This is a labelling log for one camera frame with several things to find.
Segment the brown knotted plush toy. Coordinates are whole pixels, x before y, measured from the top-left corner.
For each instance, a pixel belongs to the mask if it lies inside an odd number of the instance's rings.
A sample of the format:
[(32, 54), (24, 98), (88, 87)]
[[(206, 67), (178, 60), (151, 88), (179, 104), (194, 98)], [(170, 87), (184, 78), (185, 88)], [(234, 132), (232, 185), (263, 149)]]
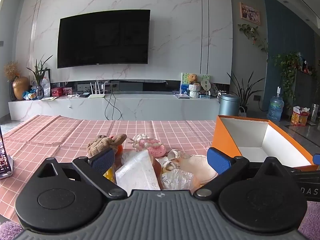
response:
[(88, 156), (94, 157), (108, 149), (112, 149), (115, 154), (123, 152), (123, 143), (127, 139), (126, 134), (118, 134), (112, 137), (106, 135), (98, 135), (94, 140), (90, 141), (86, 147)]

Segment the cream round fabric pad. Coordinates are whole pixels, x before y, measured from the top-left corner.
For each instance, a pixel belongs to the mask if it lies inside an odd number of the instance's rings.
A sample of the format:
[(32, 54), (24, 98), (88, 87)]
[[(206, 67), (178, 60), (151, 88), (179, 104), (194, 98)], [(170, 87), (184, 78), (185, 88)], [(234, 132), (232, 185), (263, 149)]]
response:
[(177, 163), (180, 169), (192, 173), (200, 184), (206, 184), (218, 176), (204, 155), (190, 155), (187, 159), (180, 157)]

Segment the clear bubble plastic bag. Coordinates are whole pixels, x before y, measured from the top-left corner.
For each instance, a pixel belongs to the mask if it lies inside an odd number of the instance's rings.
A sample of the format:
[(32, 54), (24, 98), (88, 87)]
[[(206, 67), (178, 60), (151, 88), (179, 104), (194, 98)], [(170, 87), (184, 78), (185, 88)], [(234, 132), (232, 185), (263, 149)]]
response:
[(132, 190), (160, 190), (156, 172), (147, 150), (129, 158), (115, 172), (116, 183), (129, 196)]

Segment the pink white crochet item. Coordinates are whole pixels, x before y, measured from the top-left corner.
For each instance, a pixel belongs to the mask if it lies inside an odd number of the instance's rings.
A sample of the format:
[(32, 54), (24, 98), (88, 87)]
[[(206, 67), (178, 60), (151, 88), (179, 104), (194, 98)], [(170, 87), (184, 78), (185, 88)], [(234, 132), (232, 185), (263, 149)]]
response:
[(149, 155), (154, 158), (163, 157), (167, 152), (165, 146), (159, 140), (146, 134), (135, 135), (130, 138), (130, 143), (137, 152), (147, 150)]

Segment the white tissue paper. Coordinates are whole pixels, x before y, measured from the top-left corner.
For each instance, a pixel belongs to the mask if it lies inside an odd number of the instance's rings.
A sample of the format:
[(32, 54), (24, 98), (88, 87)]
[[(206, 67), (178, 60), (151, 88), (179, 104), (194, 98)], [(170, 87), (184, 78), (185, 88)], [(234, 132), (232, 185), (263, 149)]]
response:
[(121, 164), (122, 165), (126, 164), (136, 155), (136, 153), (137, 153), (136, 151), (124, 152), (121, 156)]

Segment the yellow snack packet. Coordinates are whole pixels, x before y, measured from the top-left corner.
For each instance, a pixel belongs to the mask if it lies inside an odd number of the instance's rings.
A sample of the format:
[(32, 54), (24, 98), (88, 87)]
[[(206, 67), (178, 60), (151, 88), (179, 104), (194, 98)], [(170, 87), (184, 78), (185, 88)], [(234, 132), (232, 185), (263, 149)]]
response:
[(114, 167), (112, 166), (111, 168), (109, 168), (105, 173), (104, 173), (104, 177), (106, 179), (108, 179), (109, 181), (111, 181), (112, 183), (116, 183), (116, 178), (115, 178), (115, 174), (114, 174)]

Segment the pink checkered tablecloth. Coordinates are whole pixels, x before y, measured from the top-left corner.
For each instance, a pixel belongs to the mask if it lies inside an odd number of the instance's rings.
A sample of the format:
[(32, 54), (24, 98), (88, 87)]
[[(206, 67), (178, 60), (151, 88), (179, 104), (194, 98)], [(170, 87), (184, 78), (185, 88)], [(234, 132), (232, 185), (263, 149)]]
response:
[(13, 175), (1, 180), (1, 215), (17, 221), (15, 200), (48, 157), (68, 163), (87, 154), (87, 144), (97, 135), (125, 133), (129, 138), (146, 134), (167, 150), (187, 154), (207, 153), (212, 144), (215, 121), (93, 121), (63, 116), (37, 115), (3, 135), (4, 147), (14, 160)]

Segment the phone on stand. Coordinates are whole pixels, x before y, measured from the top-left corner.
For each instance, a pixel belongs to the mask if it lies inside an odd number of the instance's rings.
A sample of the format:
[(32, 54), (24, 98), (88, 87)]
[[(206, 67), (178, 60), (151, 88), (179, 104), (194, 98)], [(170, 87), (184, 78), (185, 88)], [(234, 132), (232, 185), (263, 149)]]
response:
[(0, 130), (0, 180), (8, 178), (13, 174), (13, 159), (6, 153), (2, 131)]

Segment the white labelled pouch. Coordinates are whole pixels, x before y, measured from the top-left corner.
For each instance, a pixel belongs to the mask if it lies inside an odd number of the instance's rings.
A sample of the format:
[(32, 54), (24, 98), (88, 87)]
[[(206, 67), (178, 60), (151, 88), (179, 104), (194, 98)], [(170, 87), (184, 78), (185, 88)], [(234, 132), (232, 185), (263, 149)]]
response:
[(173, 169), (161, 175), (161, 184), (165, 190), (191, 190), (194, 187), (194, 175), (181, 169)]

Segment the grey metal trash bin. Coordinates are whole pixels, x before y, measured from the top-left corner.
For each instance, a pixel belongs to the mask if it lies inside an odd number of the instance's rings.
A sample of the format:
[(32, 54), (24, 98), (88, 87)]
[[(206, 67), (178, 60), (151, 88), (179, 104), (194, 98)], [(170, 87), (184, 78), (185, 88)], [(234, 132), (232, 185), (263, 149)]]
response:
[(222, 93), (219, 97), (219, 115), (238, 116), (240, 98), (237, 95)]

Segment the white wifi router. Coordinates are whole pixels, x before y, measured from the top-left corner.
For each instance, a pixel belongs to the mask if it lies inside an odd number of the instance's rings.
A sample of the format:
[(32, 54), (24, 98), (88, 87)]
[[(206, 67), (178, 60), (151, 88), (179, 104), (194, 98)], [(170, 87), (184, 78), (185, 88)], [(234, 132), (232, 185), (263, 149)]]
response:
[(104, 91), (101, 89), (99, 82), (90, 83), (90, 95), (89, 98), (103, 98), (105, 96)]

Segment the red box on console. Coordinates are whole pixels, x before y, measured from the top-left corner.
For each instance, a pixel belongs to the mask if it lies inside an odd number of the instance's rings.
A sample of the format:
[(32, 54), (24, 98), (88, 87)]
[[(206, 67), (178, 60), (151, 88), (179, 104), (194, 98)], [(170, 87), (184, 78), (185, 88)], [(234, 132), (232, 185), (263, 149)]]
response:
[(62, 87), (57, 87), (57, 88), (52, 88), (51, 90), (52, 96), (63, 96), (63, 88)]

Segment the gold acorn vase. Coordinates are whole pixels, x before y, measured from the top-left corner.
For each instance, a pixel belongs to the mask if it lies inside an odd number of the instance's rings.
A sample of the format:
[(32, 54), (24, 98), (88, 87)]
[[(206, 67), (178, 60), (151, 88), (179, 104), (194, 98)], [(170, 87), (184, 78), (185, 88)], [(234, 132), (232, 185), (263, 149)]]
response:
[(12, 88), (17, 100), (23, 100), (23, 93), (29, 88), (29, 79), (25, 76), (17, 77), (13, 83)]

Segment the trailing plant on cabinet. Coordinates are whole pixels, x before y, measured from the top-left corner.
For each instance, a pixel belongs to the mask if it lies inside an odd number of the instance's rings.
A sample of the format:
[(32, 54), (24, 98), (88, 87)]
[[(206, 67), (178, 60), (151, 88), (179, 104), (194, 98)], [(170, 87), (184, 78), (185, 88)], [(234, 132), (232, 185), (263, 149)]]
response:
[(295, 98), (293, 85), (296, 80), (296, 72), (300, 66), (300, 54), (290, 52), (287, 54), (278, 54), (273, 57), (274, 65), (280, 68), (281, 91), (286, 109), (292, 108)]

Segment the framed wall picture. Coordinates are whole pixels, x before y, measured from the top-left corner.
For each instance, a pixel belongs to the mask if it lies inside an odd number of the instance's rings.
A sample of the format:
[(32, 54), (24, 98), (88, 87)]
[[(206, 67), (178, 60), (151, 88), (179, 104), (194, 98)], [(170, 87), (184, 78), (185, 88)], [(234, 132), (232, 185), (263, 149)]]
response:
[(260, 11), (240, 2), (240, 18), (256, 25), (261, 25)]

